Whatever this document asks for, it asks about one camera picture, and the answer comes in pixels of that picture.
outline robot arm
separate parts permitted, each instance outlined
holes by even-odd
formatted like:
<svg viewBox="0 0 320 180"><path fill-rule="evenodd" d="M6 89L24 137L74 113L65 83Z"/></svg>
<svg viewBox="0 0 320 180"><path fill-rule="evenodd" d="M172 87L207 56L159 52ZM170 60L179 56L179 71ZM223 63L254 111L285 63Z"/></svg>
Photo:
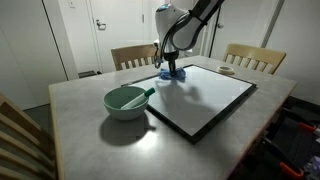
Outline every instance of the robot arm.
<svg viewBox="0 0 320 180"><path fill-rule="evenodd" d="M175 75L175 60L179 56L179 50L186 51L194 47L199 32L223 1L199 0L189 11L172 4L164 4L157 9L156 26L160 40L160 58L169 61L172 76Z"/></svg>

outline table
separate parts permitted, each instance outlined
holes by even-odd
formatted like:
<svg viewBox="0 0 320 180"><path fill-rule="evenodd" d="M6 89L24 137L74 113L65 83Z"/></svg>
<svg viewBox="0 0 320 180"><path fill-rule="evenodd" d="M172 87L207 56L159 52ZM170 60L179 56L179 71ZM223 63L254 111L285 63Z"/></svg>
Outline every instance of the table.
<svg viewBox="0 0 320 180"><path fill-rule="evenodd" d="M229 66L234 77L255 83L257 90L192 145L148 111L135 121L120 122L103 106L108 91L159 72L153 65L50 85L60 179L226 179L296 86L202 56L176 64L211 70Z"/></svg>

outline floor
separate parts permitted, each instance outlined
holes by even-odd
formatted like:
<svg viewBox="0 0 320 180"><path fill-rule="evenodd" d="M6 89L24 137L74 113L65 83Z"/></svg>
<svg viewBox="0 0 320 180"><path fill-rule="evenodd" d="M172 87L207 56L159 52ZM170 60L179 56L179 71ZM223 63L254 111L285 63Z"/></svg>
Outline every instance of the floor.
<svg viewBox="0 0 320 180"><path fill-rule="evenodd" d="M320 122L320 107L317 105L313 105L293 97L289 97L285 105L306 119ZM50 105L28 109L25 112L42 128L52 134ZM288 122L289 124L287 124L285 128L280 129L274 139L274 142L281 144L286 151L289 151L290 147L292 147L293 142L290 140L288 141L288 139L290 139L289 136L293 135L292 133L290 134L290 132L292 132L292 127L296 126L292 125L292 122ZM275 163L277 162L277 159L275 159L271 154L264 152L262 155L259 154L258 156L260 156L260 160L258 163L253 165L255 168L251 169L250 165L247 166L246 163L241 163L230 179L286 179L286 177L283 177L277 168L277 163Z"/></svg>

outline white board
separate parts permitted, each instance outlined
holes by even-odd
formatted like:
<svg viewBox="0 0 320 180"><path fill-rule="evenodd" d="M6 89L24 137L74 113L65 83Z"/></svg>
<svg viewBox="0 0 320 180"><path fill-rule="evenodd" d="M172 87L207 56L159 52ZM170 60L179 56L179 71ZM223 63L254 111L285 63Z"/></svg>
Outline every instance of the white board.
<svg viewBox="0 0 320 180"><path fill-rule="evenodd" d="M184 68L185 82L161 80L159 77L133 83L144 89L155 88L149 105L194 136L235 99L245 93L251 83L224 76L197 66Z"/></svg>

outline bowl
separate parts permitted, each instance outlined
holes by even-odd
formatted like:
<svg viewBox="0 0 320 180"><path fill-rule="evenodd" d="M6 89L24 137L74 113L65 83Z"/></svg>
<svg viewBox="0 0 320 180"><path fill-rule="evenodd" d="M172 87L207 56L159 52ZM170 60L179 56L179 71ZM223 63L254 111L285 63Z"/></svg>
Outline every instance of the bowl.
<svg viewBox="0 0 320 180"><path fill-rule="evenodd" d="M144 101L131 109L122 110L120 108L144 92L144 89L135 86L126 86L114 89L104 96L104 106L109 114L116 119L135 119L143 114L147 108L149 98L145 98Z"/></svg>

